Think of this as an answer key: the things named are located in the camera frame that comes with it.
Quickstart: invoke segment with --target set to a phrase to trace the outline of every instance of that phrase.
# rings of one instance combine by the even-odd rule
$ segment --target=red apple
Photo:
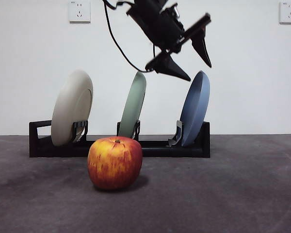
[[[101,138],[89,149],[88,174],[95,186],[112,190],[131,185],[142,165],[141,145],[127,137]]]

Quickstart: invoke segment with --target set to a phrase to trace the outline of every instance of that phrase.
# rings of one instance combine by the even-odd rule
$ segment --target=gray floor
[[[86,158],[29,158],[0,136],[0,233],[291,233],[291,135],[213,135],[211,158],[144,158],[122,192]]]

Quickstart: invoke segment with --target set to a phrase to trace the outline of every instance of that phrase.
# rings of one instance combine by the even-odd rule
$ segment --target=wall outlet
[[[70,22],[91,22],[90,1],[70,1],[68,11]]]
[[[291,23],[291,1],[280,3],[280,23]]]

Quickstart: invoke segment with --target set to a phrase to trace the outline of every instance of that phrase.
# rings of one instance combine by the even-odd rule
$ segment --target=white plate
[[[210,96],[207,75],[200,71],[195,76],[186,96],[180,121],[184,124],[182,146],[194,143],[204,122]]]
[[[82,70],[74,71],[62,87],[53,111],[51,138],[55,146],[62,146],[72,139],[72,124],[88,120],[93,102],[93,83]],[[83,128],[77,130],[76,142]]]
[[[118,135],[133,137],[134,127],[139,119],[146,93],[146,78],[141,72],[137,72],[132,81],[129,94],[124,107]]]

